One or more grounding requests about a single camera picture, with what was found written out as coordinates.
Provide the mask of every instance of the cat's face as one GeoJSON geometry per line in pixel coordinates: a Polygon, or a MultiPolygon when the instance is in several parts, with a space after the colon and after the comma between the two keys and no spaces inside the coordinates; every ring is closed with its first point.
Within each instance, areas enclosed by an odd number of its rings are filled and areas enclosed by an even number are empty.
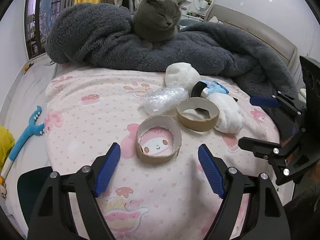
{"type": "Polygon", "coordinates": [[[136,14],[139,21],[154,29],[172,29],[181,17],[181,1],[184,0],[143,0],[136,14]]]}

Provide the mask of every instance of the blue teether toy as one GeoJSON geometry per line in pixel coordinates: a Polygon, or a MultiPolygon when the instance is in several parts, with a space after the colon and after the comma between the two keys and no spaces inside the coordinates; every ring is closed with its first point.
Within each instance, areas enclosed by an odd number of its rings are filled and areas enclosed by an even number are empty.
{"type": "Polygon", "coordinates": [[[207,87],[204,89],[204,91],[208,95],[211,93],[222,93],[222,94],[229,93],[228,89],[226,89],[224,86],[222,86],[218,82],[208,81],[208,80],[201,80],[201,82],[203,82],[207,85],[207,87]]]}
{"type": "Polygon", "coordinates": [[[17,157],[18,153],[20,152],[23,145],[26,143],[28,138],[32,135],[43,135],[44,133],[44,123],[41,125],[36,125],[36,120],[38,119],[39,115],[41,114],[41,107],[37,106],[37,110],[30,116],[29,118],[29,125],[24,130],[20,138],[14,144],[9,153],[7,160],[4,163],[3,169],[1,171],[1,176],[5,179],[8,175],[8,172],[11,168],[12,163],[14,162],[15,158],[17,157]]]}

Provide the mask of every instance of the cardboard tube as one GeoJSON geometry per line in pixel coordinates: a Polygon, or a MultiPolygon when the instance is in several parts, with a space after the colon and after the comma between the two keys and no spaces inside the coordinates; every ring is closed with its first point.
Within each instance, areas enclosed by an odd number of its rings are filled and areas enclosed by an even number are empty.
{"type": "Polygon", "coordinates": [[[156,115],[146,119],[138,127],[136,150],[137,150],[138,157],[142,162],[151,163],[151,164],[160,164],[160,163],[165,163],[171,160],[174,156],[178,155],[178,152],[181,147],[181,141],[182,141],[181,130],[177,122],[171,117],[156,115]],[[172,136],[173,136],[172,154],[168,156],[152,156],[143,152],[143,149],[141,148],[141,145],[139,143],[141,140],[141,137],[147,131],[149,131],[151,128],[154,128],[154,127],[162,127],[169,130],[172,133],[172,136]]]}
{"type": "Polygon", "coordinates": [[[177,106],[177,116],[180,123],[193,131],[205,132],[211,130],[217,123],[219,117],[218,107],[205,98],[188,98],[177,106]],[[202,108],[209,112],[209,119],[192,120],[182,115],[188,109],[202,108]]]}

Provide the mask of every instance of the pink patterned bedsheet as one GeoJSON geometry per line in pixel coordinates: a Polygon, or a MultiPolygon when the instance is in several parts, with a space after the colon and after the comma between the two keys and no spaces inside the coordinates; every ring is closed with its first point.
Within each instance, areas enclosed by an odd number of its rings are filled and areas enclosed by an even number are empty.
{"type": "MultiPolygon", "coordinates": [[[[148,118],[139,100],[164,86],[164,73],[75,70],[47,87],[45,134],[53,170],[61,175],[74,173],[105,154],[113,142],[121,146],[121,159],[111,183],[97,199],[116,239],[203,239],[221,200],[212,192],[197,159],[202,143],[243,174],[273,174],[267,161],[237,146],[243,136],[279,142],[272,120],[261,108],[251,106],[249,96],[236,84],[203,79],[219,82],[238,99],[245,127],[235,135],[214,129],[197,133],[181,127],[179,155],[157,166],[139,161],[134,142],[138,125],[148,118]]],[[[248,196],[244,195],[232,238],[241,231],[247,203],[248,196]]],[[[88,238],[74,195],[71,204],[78,232],[88,238]]]]}

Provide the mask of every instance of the dark gray fleece blanket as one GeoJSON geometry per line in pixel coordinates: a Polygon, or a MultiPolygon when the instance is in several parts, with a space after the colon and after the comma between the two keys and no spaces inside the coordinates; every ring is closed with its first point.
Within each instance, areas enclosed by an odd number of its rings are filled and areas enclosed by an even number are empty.
{"type": "MultiPolygon", "coordinates": [[[[289,71],[258,38],[231,25],[199,23],[183,29],[158,49],[143,47],[132,32],[132,17],[111,4],[77,4],[65,9],[47,38],[46,51],[57,63],[87,62],[117,70],[165,72],[190,63],[201,75],[232,78],[249,96],[271,97],[277,90],[297,97],[289,71]]],[[[293,123],[279,109],[264,109],[282,139],[293,123]]]]}

